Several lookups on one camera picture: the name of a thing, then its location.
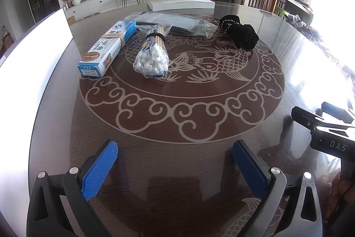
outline clear plastic package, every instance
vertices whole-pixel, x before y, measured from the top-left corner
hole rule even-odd
[[[137,25],[171,25],[171,33],[211,38],[217,26],[206,20],[167,12],[134,12],[125,20],[135,20]]]
[[[133,68],[146,78],[159,78],[164,76],[171,60],[165,48],[165,37],[172,28],[171,25],[137,25],[136,26],[146,38],[136,59]]]

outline medicine box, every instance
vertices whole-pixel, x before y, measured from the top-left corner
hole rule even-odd
[[[135,31],[135,20],[115,23],[78,63],[81,75],[101,78]]]

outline white vase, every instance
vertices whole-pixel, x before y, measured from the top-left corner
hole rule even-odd
[[[81,0],[72,0],[71,3],[72,3],[74,6],[77,6],[79,3],[81,3]]]

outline blue gripper pad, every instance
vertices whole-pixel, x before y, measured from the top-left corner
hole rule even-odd
[[[113,163],[116,161],[117,155],[117,144],[111,141],[91,166],[83,179],[81,190],[86,201],[97,195]]]
[[[253,195],[261,200],[268,194],[268,180],[262,172],[261,168],[256,164],[260,160],[253,154],[243,142],[244,146],[248,148],[249,152],[242,145],[243,141],[236,141],[232,147],[233,159],[246,180]]]

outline black fabric bundle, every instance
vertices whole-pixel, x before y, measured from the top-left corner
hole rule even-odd
[[[250,24],[240,24],[238,16],[227,15],[221,18],[219,26],[228,34],[238,49],[252,50],[259,40],[258,35]]]

